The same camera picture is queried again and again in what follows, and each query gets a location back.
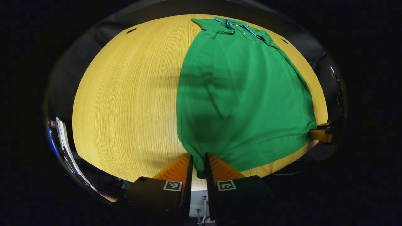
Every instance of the light wood grain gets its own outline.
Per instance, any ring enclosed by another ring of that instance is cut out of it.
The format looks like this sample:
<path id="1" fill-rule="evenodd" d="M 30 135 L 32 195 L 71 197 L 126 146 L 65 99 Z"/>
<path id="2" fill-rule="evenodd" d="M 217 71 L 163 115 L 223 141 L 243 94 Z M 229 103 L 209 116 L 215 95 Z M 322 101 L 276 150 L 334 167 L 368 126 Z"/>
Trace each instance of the light wood grain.
<path id="1" fill-rule="evenodd" d="M 178 79 L 187 50 L 201 31 L 190 19 L 212 17 L 193 14 L 148 21 L 122 31 L 99 52 L 81 80 L 73 108 L 74 141 L 83 159 L 133 182 L 140 176 L 156 175 L 186 154 L 176 130 Z M 289 41 L 266 31 L 303 74 L 317 124 L 325 123 L 324 94 L 310 65 Z M 290 156 L 242 173 L 268 175 L 315 144 L 310 142 Z M 206 188 L 205 180 L 193 170 L 192 190 Z"/>

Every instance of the cable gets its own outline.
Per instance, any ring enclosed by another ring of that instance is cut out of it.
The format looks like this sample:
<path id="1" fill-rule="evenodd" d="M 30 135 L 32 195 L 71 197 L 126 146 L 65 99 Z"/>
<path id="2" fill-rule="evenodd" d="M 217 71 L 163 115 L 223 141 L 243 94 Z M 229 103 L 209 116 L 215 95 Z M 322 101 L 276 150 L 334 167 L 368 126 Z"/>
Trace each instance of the cable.
<path id="1" fill-rule="evenodd" d="M 310 160 L 297 159 L 295 162 L 311 162 Z"/>
<path id="2" fill-rule="evenodd" d="M 303 157 L 307 157 L 307 158 L 309 158 L 309 159 L 311 159 L 311 161 L 317 161 L 317 160 L 315 160 L 315 159 L 313 159 L 311 156 L 309 156 L 309 155 L 303 155 L 301 158 L 303 158 Z"/>
<path id="3" fill-rule="evenodd" d="M 204 199 L 204 217 L 202 218 L 201 224 L 203 224 L 205 218 L 207 218 L 207 197 L 203 196 L 202 198 Z"/>
<path id="4" fill-rule="evenodd" d="M 307 171 L 307 170 L 305 169 L 305 170 L 294 172 L 294 173 L 282 173 L 282 174 L 271 173 L 271 174 L 274 175 L 274 176 L 290 176 L 290 175 L 295 175 L 295 174 L 298 174 L 298 173 L 301 173 L 301 172 L 304 172 L 304 171 Z"/>

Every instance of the shirt placket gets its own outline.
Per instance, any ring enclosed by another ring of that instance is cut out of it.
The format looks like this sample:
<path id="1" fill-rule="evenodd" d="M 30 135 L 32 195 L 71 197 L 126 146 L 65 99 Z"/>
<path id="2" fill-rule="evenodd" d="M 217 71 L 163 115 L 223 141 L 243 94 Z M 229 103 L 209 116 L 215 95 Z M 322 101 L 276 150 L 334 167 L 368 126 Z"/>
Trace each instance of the shirt placket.
<path id="1" fill-rule="evenodd" d="M 239 24 L 235 24 L 234 27 L 236 28 L 236 30 L 238 30 L 239 33 L 243 35 L 243 37 L 245 37 L 247 40 L 250 40 L 251 38 L 250 33 L 246 29 L 244 29 Z"/>

